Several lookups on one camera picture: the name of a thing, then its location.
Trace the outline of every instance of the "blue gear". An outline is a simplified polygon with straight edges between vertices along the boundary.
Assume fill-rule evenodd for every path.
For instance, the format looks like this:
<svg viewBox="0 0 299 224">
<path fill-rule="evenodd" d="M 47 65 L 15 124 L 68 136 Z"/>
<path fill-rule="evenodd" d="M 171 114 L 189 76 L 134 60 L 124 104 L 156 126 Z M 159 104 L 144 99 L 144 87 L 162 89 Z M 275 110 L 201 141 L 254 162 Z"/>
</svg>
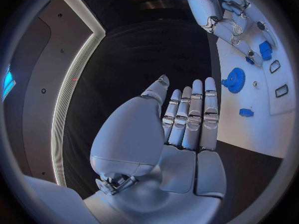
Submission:
<svg viewBox="0 0 299 224">
<path fill-rule="evenodd" d="M 235 68 L 229 73 L 227 80 L 221 81 L 221 84 L 227 87 L 231 93 L 236 94 L 244 87 L 245 80 L 245 72 L 240 68 Z"/>
</svg>

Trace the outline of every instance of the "rectangular slot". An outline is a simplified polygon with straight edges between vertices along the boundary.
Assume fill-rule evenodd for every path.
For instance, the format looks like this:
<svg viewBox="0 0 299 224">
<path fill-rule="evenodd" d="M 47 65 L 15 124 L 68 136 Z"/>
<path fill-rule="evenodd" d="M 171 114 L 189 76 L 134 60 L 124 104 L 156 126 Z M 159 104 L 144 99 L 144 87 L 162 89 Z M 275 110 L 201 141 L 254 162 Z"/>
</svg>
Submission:
<svg viewBox="0 0 299 224">
<path fill-rule="evenodd" d="M 286 95 L 289 92 L 288 86 L 284 85 L 275 90 L 276 98 Z"/>
<path fill-rule="evenodd" d="M 275 71 L 277 71 L 280 68 L 280 63 L 278 60 L 274 61 L 271 65 L 270 65 L 270 72 L 274 73 Z"/>
</svg>

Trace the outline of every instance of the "white panel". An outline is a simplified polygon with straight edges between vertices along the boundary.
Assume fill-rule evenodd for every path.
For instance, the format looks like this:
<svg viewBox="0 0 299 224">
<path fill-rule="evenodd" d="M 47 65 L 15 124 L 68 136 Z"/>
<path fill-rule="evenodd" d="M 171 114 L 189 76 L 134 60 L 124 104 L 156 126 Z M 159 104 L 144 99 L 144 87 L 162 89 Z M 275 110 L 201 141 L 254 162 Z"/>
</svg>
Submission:
<svg viewBox="0 0 299 224">
<path fill-rule="evenodd" d="M 296 101 L 291 67 L 281 41 L 276 38 L 278 46 L 273 48 L 272 59 L 264 61 L 262 68 L 250 65 L 241 52 L 218 40 L 221 78 L 227 79 L 236 67 L 246 74 L 241 92 L 233 94 L 222 86 L 218 140 L 283 158 L 294 129 Z M 259 44 L 265 41 L 255 25 L 244 39 L 254 51 L 259 51 Z M 279 60 L 281 67 L 271 74 L 270 65 L 275 60 Z M 284 84 L 288 85 L 289 93 L 276 98 L 275 90 Z M 242 117 L 240 109 L 251 109 L 254 116 Z"/>
</svg>

